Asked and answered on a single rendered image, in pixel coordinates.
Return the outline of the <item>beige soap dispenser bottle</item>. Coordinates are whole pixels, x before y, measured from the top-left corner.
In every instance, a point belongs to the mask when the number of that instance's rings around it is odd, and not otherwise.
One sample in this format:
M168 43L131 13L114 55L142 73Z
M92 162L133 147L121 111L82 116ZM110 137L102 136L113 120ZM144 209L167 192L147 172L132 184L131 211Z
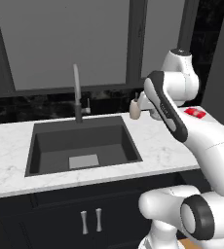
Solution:
M134 95L134 99L131 101L130 104L130 118L133 120L138 120L141 114L141 110L137 105L138 100L138 93Z

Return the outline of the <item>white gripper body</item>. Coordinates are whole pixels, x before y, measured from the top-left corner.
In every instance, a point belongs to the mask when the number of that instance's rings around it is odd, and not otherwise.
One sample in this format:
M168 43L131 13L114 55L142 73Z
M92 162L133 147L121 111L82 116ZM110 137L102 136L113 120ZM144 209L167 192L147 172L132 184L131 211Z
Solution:
M152 119L157 121L161 119L159 113L157 112L157 109L155 108L153 103L148 99L144 91L142 91L140 93L140 96L138 97L137 106L141 111L148 111Z

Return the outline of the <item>dark grey sink basin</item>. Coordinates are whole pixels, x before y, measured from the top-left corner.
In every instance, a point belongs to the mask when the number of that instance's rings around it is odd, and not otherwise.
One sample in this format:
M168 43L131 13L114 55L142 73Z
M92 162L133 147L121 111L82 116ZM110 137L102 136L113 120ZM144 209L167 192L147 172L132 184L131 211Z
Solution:
M67 172L69 159L97 155L96 168L142 161L120 116L40 123L33 127L25 176Z

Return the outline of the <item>light grey square sink drain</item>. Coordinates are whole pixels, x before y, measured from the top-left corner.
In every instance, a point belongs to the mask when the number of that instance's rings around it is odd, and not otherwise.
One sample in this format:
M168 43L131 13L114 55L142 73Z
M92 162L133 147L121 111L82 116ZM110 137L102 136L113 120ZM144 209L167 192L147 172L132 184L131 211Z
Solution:
M69 159L70 169L80 169L99 165L97 155L84 155Z

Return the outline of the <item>dark cupboard door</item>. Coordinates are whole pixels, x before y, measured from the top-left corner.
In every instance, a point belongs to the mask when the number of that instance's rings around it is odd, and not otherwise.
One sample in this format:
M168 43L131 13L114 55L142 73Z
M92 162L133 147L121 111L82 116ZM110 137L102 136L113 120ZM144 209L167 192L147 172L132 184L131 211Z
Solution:
M138 208L139 193L110 196L95 202L93 213L100 214L101 231L93 218L93 249L137 249L151 222Z
M93 249L83 232L81 204L33 208L13 199L0 199L0 219L12 249Z

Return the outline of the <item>dark framed window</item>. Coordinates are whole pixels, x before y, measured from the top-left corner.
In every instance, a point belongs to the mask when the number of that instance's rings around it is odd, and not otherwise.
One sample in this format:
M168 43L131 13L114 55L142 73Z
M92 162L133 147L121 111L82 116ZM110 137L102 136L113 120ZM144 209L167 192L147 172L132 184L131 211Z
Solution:
M0 0L0 97L136 89L191 46L200 0Z

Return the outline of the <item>grey sink tap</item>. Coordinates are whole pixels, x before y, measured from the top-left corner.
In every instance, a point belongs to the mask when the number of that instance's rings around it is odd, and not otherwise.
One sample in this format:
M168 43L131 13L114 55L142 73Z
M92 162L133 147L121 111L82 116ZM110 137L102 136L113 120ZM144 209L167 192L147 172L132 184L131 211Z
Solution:
M91 107L87 106L86 108L82 107L81 104L81 85L79 79L79 70L76 64L73 65L73 73L74 73L74 90L75 90L75 119L78 124L80 124L83 119L83 114L89 114L91 112Z

